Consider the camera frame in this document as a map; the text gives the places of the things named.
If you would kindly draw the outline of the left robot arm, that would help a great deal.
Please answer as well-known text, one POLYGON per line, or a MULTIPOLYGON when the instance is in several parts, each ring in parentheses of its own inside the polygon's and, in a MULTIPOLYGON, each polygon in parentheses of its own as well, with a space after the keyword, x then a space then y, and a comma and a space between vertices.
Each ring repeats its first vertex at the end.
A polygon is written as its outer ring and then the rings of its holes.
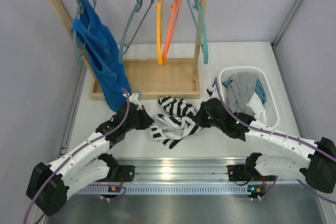
POLYGON ((38 163, 26 195, 46 216, 53 216, 79 190, 98 180, 116 179, 119 163, 107 152, 128 132, 145 130, 153 122, 144 106, 125 102, 72 151, 48 164, 38 163))

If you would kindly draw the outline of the black white striped tank top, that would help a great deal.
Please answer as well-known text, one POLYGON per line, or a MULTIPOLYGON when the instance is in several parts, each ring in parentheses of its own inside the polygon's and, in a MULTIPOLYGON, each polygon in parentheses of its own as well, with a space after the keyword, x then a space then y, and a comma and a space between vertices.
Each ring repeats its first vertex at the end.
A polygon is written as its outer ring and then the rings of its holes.
POLYGON ((173 149, 181 140, 203 129, 194 121, 198 110, 186 100, 166 96, 157 102, 165 113, 152 115, 150 136, 153 140, 173 149))

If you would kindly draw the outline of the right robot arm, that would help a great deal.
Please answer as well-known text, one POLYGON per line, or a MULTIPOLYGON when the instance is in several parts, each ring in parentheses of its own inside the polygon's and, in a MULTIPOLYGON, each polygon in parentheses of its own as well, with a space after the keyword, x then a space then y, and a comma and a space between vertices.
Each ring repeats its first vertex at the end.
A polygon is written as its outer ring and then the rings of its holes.
POLYGON ((260 150, 245 161, 251 180, 279 176, 304 180, 310 187, 331 194, 335 188, 335 144, 328 138, 310 140, 272 129, 245 113, 232 113, 220 99, 202 102, 195 121, 202 128, 216 127, 225 135, 260 150))

